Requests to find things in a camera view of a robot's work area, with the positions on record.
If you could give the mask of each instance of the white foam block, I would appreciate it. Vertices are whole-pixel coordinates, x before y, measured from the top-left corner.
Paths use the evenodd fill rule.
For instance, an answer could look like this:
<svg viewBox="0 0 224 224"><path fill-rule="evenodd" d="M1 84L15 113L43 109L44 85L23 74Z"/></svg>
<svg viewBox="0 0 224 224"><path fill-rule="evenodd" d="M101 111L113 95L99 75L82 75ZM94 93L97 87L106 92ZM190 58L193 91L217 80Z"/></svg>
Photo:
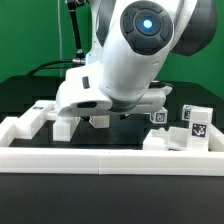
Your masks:
<svg viewBox="0 0 224 224"><path fill-rule="evenodd" d="M191 110L187 147L208 151L208 140L212 121L212 108L193 107Z"/></svg>
<svg viewBox="0 0 224 224"><path fill-rule="evenodd" d="M32 139L46 122L45 113L53 109L54 101L38 101L16 122L16 138Z"/></svg>
<svg viewBox="0 0 224 224"><path fill-rule="evenodd" d="M224 135L213 125L211 125L210 129L209 149L211 151L224 152Z"/></svg>
<svg viewBox="0 0 224 224"><path fill-rule="evenodd" d="M89 123L94 128L109 128L110 127L110 116L91 116Z"/></svg>
<svg viewBox="0 0 224 224"><path fill-rule="evenodd" d="M159 137L146 137L143 142L143 150L166 151L165 140Z"/></svg>
<svg viewBox="0 0 224 224"><path fill-rule="evenodd" d="M53 140L69 142L79 124L80 118L58 118L53 124Z"/></svg>
<svg viewBox="0 0 224 224"><path fill-rule="evenodd" d="M0 172L98 174L99 156L92 150L1 148Z"/></svg>
<svg viewBox="0 0 224 224"><path fill-rule="evenodd" d="M0 124L0 147L8 147L15 138L17 117L6 117Z"/></svg>

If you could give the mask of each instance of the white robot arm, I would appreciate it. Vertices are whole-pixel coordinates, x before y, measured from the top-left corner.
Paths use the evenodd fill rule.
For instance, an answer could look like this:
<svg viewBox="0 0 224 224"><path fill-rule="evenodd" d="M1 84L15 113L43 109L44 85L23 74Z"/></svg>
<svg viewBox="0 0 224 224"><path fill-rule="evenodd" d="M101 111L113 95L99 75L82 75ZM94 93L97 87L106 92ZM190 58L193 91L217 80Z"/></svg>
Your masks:
<svg viewBox="0 0 224 224"><path fill-rule="evenodd" d="M90 5L92 49L86 65L68 70L59 88L61 117L160 110L172 88L154 79L168 53L198 52L217 26L213 0L91 0Z"/></svg>

